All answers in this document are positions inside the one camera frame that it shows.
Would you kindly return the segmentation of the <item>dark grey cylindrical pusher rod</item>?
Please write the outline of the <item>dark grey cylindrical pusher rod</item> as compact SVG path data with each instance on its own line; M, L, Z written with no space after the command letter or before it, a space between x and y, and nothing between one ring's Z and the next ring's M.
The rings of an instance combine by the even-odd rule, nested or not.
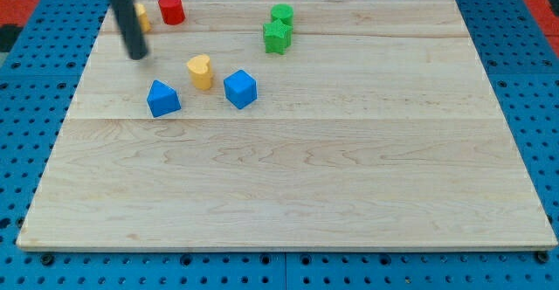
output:
M148 55L148 47L135 12L134 0L109 0L120 29L128 56L140 60Z

